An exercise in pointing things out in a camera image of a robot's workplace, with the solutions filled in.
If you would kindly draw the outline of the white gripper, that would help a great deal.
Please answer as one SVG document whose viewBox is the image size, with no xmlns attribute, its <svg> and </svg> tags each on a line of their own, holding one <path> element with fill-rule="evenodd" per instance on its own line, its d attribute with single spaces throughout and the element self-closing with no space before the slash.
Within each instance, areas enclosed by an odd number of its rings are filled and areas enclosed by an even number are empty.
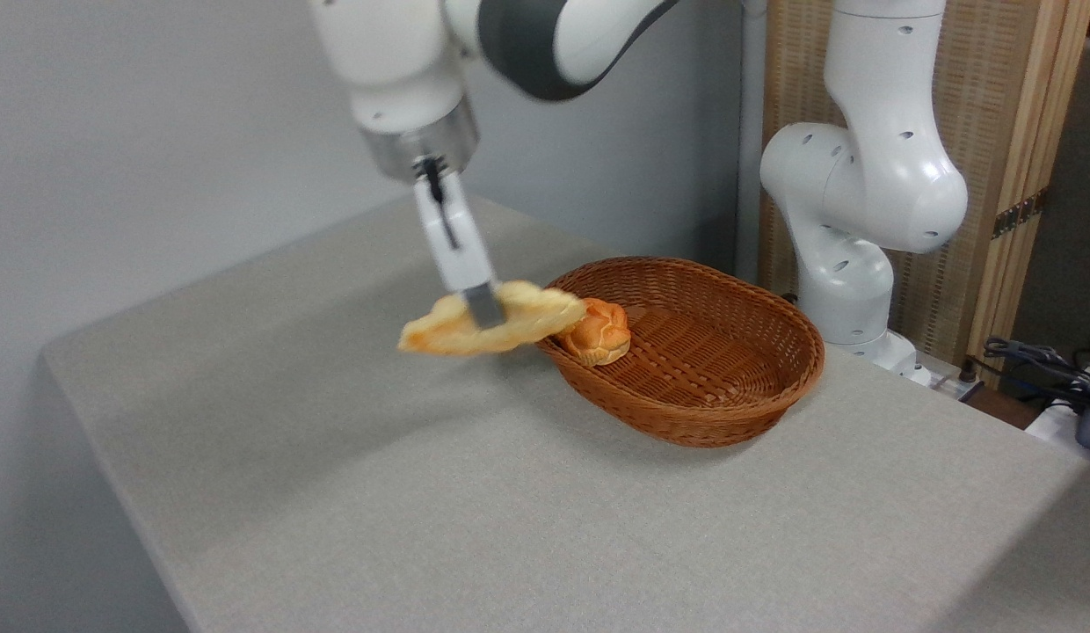
<svg viewBox="0 0 1090 633">
<path fill-rule="evenodd" d="M 413 186 L 417 215 L 445 289 L 463 293 L 479 330 L 500 327 L 506 313 L 489 253 L 456 170 L 421 167 Z"/>
</svg>

